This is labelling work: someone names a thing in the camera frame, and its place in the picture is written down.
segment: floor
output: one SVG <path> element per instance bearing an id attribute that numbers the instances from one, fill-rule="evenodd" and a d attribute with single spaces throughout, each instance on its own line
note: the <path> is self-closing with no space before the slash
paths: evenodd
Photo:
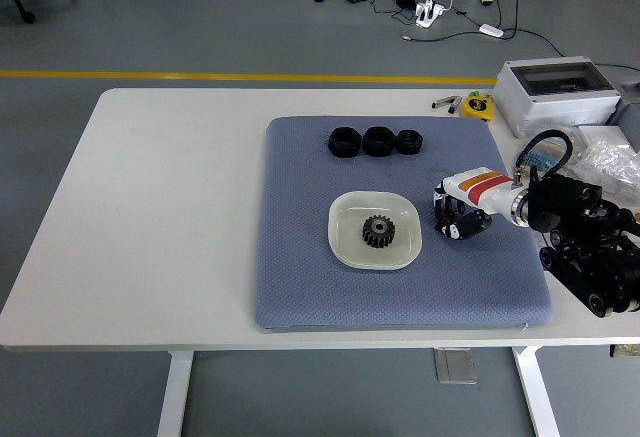
<path id="1" fill-rule="evenodd" d="M 429 30 L 403 25 L 395 0 L 372 1 L 23 0 L 29 25 L 0 0 L 0 307 L 107 89 L 473 89 L 506 60 L 559 54 L 587 55 L 614 80 L 640 75 L 616 67 L 640 67 L 636 0 L 455 0 Z M 402 38 L 474 32 L 469 19 L 519 30 Z M 562 435 L 640 427 L 640 359 L 538 355 Z M 478 385 L 443 388 L 429 350 L 196 354 L 183 434 L 533 435 L 510 350 L 474 359 Z M 0 435 L 155 435 L 168 367 L 165 353 L 1 350 Z"/>

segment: table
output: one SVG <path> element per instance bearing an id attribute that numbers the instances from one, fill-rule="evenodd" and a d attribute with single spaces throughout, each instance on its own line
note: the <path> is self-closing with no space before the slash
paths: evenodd
<path id="1" fill-rule="evenodd" d="M 448 116 L 431 102 L 470 90 L 105 92 L 0 315 L 0 344 L 170 351 L 159 435 L 179 435 L 193 351 L 512 347 L 538 434 L 558 435 L 535 350 L 636 343 L 640 326 L 634 314 L 595 318 L 551 276 L 556 317 L 526 329 L 267 332 L 253 320 L 268 123 L 289 115 Z M 513 162 L 525 142 L 497 110 L 489 128 Z"/>

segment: yellow line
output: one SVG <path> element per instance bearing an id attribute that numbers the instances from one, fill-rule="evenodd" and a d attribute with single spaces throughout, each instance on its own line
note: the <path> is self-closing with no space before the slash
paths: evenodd
<path id="1" fill-rule="evenodd" d="M 0 70 L 0 78 L 30 79 L 142 79 L 142 80 L 239 80 L 266 82 L 348 82 L 370 84 L 452 84 L 493 86 L 495 78 L 423 77 L 389 75 L 220 74 L 193 72 L 89 72 L 55 70 Z"/>

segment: black gear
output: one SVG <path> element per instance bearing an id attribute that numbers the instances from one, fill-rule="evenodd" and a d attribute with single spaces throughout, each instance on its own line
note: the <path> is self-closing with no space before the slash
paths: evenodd
<path id="1" fill-rule="evenodd" d="M 362 238 L 376 249 L 388 246 L 393 241 L 395 233 L 396 226 L 383 215 L 369 217 L 362 226 Z"/>

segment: plate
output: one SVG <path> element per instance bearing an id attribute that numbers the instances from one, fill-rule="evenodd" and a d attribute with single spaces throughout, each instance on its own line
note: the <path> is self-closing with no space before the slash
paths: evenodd
<path id="1" fill-rule="evenodd" d="M 369 217 L 382 215 L 395 226 L 389 246 L 377 249 L 362 237 Z M 329 209 L 329 245 L 344 264 L 356 269 L 397 270 L 422 250 L 420 219 L 414 205 L 391 192 L 356 191 L 342 194 Z"/>

